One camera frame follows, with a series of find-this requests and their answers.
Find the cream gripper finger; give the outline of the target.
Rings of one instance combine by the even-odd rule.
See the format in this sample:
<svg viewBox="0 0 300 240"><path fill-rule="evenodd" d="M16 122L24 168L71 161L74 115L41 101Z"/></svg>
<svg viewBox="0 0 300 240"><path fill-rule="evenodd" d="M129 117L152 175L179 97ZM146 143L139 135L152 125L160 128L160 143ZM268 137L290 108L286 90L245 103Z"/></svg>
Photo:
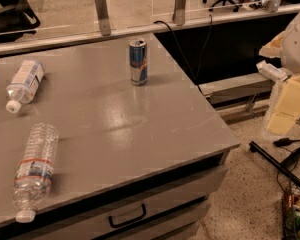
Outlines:
<svg viewBox="0 0 300 240"><path fill-rule="evenodd" d="M259 54L267 58L279 58L283 37L284 32L276 35L270 42L268 42L259 50Z"/></svg>
<svg viewBox="0 0 300 240"><path fill-rule="evenodd" d="M283 136L300 119L300 75L275 83L266 113L266 131Z"/></svg>

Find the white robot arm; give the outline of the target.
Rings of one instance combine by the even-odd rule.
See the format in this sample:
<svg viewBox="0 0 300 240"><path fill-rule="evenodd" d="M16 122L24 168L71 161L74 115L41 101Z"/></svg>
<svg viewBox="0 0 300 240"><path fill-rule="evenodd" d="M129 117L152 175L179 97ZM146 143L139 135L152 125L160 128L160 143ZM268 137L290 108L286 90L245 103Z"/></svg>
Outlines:
<svg viewBox="0 0 300 240"><path fill-rule="evenodd" d="M280 59L279 68L263 60L257 69L275 82L264 119L264 134L284 136L300 119L300 12L259 54Z"/></svg>

